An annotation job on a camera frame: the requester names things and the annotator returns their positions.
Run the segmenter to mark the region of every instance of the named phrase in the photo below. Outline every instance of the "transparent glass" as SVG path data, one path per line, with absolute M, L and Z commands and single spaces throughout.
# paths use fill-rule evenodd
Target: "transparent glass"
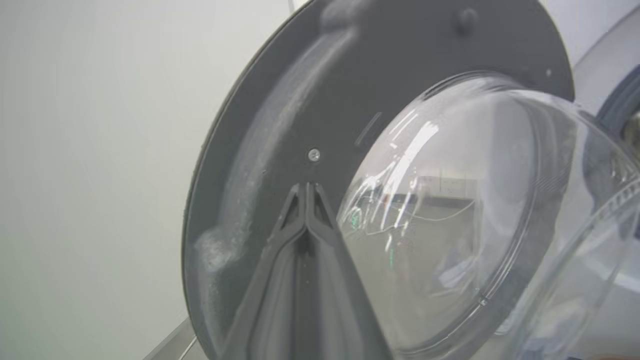
M 574 105 L 464 74 L 387 126 L 338 223 L 399 357 L 564 360 L 635 231 L 638 180 Z

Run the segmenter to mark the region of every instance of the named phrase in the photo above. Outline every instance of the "washing machine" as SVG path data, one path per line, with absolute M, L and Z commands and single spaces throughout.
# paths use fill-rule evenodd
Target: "washing machine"
M 301 4 L 195 170 L 183 280 L 207 356 L 635 351 L 639 16 L 577 48 L 533 0 Z

